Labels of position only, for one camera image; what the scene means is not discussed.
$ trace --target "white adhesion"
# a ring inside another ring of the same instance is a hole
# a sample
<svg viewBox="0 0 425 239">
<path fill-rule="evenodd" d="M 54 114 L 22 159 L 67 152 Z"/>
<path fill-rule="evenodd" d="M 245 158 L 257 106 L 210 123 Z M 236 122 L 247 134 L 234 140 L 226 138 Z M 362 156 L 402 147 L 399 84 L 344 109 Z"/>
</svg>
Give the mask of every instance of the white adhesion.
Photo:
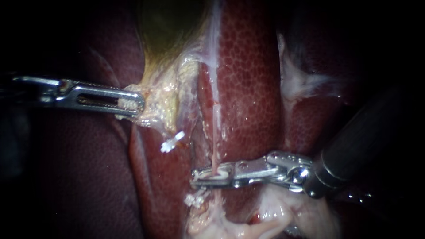
<svg viewBox="0 0 425 239">
<path fill-rule="evenodd" d="M 210 52 L 209 62 L 215 63 L 215 65 L 208 65 L 208 73 L 211 84 L 212 99 L 215 104 L 212 107 L 212 166 L 217 167 L 218 161 L 220 161 L 220 153 L 218 151 L 218 141 L 219 136 L 221 136 L 221 104 L 220 98 L 218 96 L 218 86 L 217 86 L 217 68 L 218 68 L 218 49 L 219 49 L 219 36 L 220 36 L 220 23 L 221 23 L 221 8 L 219 1 L 213 3 L 212 8 L 212 17 L 210 20 L 209 28 L 209 41 L 207 44 L 207 49 Z"/>
<path fill-rule="evenodd" d="M 185 133 L 183 131 L 180 131 L 174 136 L 174 138 L 163 142 L 161 144 L 161 152 L 169 153 L 171 150 L 173 150 L 176 147 L 177 141 L 182 139 L 184 136 L 185 136 Z"/>
<path fill-rule="evenodd" d="M 259 224 L 236 224 L 228 221 L 223 211 L 220 190 L 214 190 L 205 211 L 191 208 L 187 232 L 192 239 L 268 239 L 276 236 L 279 220 Z"/>
<path fill-rule="evenodd" d="M 298 101 L 316 96 L 316 90 L 324 84 L 331 84 L 332 90 L 327 96 L 339 96 L 340 88 L 333 77 L 301 71 L 287 50 L 282 34 L 277 34 L 280 57 L 280 89 L 284 99 L 284 107 L 288 112 Z"/>
<path fill-rule="evenodd" d="M 280 231 L 288 225 L 296 225 L 307 238 L 337 239 L 340 236 L 338 220 L 325 199 L 312 199 L 276 185 L 265 187 L 258 214 L 262 222 L 279 220 Z"/>
</svg>

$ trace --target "dark background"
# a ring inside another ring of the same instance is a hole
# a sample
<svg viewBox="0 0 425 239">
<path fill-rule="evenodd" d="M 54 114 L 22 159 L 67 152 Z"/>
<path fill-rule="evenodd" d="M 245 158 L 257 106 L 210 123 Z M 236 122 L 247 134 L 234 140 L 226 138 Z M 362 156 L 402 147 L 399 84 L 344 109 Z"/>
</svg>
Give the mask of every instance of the dark background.
<svg viewBox="0 0 425 239">
<path fill-rule="evenodd" d="M 102 4 L 99 3 L 101 1 L 3 3 L 0 10 L 0 74 L 17 71 L 82 80 L 87 78 L 79 59 L 78 38 L 89 14 L 101 8 Z M 335 26 L 351 42 L 363 64 L 364 82 L 367 82 L 366 94 L 390 84 L 415 83 L 415 78 L 408 78 L 403 74 L 404 61 L 408 60 L 404 52 L 409 46 L 401 40 L 407 34 L 405 25 L 395 14 L 400 12 L 399 9 L 392 8 L 394 11 L 390 11 L 387 5 L 386 10 L 383 10 L 381 6 L 372 7 L 359 2 L 302 4 L 324 11 L 335 19 Z M 287 2 L 284 6 L 276 9 L 290 12 L 298 5 Z M 370 234 L 364 234 L 366 238 L 385 235 L 389 231 L 407 236 L 410 230 L 406 228 L 414 220 L 409 214 L 414 212 L 413 207 L 420 207 L 406 198 L 411 194 L 410 187 L 416 180 L 412 174 L 420 160 L 416 155 L 417 149 L 413 146 L 415 139 L 412 138 L 412 135 L 418 134 L 414 133 L 417 128 L 412 121 L 415 110 L 413 93 L 408 97 L 412 98 L 406 100 L 404 113 L 407 123 L 396 129 L 399 132 L 396 140 L 369 168 L 369 176 L 358 179 L 362 183 L 376 184 L 379 192 L 376 200 L 382 202 L 378 213 L 380 216 L 366 219 L 367 223 L 370 222 L 370 228 L 365 230 L 370 231 Z M 2 107 L 4 112 L 1 118 L 9 120 L 9 123 L 13 123 L 9 116 L 20 115 L 7 106 Z M 31 148 L 31 142 L 23 139 L 21 143 L 21 150 Z M 5 150 L 8 148 L 0 146 L 0 151 Z M 49 227 L 43 209 L 39 207 L 38 202 L 42 199 L 39 198 L 34 183 L 33 169 L 37 159 L 26 155 L 17 160 L 23 169 L 22 173 L 0 177 L 0 233 L 9 235 L 0 237 L 51 237 L 54 235 L 54 228 Z"/>
</svg>

